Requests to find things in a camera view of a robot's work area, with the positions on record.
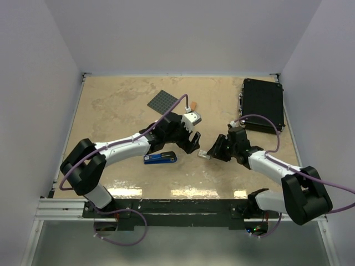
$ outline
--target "marble-patterned surface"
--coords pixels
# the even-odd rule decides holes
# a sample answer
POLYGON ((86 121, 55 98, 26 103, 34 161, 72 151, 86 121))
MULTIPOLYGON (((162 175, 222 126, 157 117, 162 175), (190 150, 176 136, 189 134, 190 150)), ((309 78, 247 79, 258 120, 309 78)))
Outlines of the marble-patterned surface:
MULTIPOLYGON (((260 77, 274 81, 272 77, 260 77)), ((218 134, 227 133, 227 123, 236 117, 237 98, 244 78, 240 77, 170 77, 170 76, 103 76, 85 81, 67 155, 83 138, 104 142, 131 136, 146 128, 160 115, 147 103, 161 90, 179 98, 188 93, 196 101, 202 122, 202 150, 209 150, 218 134)), ((174 110, 184 113, 184 103, 174 110)), ((276 136, 248 131, 252 145, 274 149, 276 136)), ((177 162, 144 165, 142 157, 127 159, 105 169, 100 182, 114 197, 134 198, 243 198, 259 188, 280 191, 281 187, 260 173, 250 171, 237 162, 204 160, 195 151, 187 155, 175 144, 162 151, 174 151, 177 162)), ((295 149, 288 127, 281 133, 280 151, 276 157, 297 165, 295 149)), ((78 198, 73 191, 56 190, 55 198, 78 198)))

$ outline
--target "gray floor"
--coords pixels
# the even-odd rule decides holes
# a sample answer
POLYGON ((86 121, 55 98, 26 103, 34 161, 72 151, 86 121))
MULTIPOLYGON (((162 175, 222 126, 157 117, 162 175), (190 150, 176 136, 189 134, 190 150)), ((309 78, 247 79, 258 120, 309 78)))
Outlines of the gray floor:
MULTIPOLYGON (((120 232, 136 239, 143 228, 120 232)), ((227 228, 150 227, 133 247, 118 247, 93 237, 92 222, 45 222, 33 265, 240 266, 329 265, 317 222, 302 227, 282 222, 264 239, 227 228)))

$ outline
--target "black suitcase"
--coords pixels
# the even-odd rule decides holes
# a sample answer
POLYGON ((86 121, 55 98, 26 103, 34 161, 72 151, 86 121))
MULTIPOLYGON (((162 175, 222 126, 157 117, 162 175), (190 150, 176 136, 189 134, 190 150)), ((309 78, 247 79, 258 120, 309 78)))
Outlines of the black suitcase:
MULTIPOLYGON (((280 83, 245 79, 239 94, 239 115, 262 115, 269 118, 278 131, 285 128, 283 120, 283 88, 280 83)), ((259 117, 240 121, 245 129, 275 134, 273 127, 259 117)))

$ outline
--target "small orange object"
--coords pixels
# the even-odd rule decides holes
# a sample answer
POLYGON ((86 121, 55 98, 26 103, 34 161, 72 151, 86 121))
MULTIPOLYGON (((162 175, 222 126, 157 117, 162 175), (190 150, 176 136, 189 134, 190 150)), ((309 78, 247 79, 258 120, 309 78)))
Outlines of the small orange object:
POLYGON ((193 101, 191 104, 190 104, 190 108, 191 108, 191 111, 195 111, 196 109, 196 106, 197 106, 197 102, 193 101))

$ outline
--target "white wall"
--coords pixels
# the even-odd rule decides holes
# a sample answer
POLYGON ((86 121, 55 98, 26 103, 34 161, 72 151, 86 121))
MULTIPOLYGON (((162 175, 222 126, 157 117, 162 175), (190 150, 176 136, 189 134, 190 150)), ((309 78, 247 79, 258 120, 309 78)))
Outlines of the white wall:
POLYGON ((46 0, 95 74, 279 73, 321 0, 46 0))
POLYGON ((58 168, 79 70, 43 0, 0 3, 0 265, 19 265, 58 168))
MULTIPOLYGON (((355 1, 323 0, 281 74, 303 165, 355 188, 355 1)), ((354 196, 328 189, 334 207, 354 196)), ((341 265, 355 265, 355 209, 329 215, 341 265)))

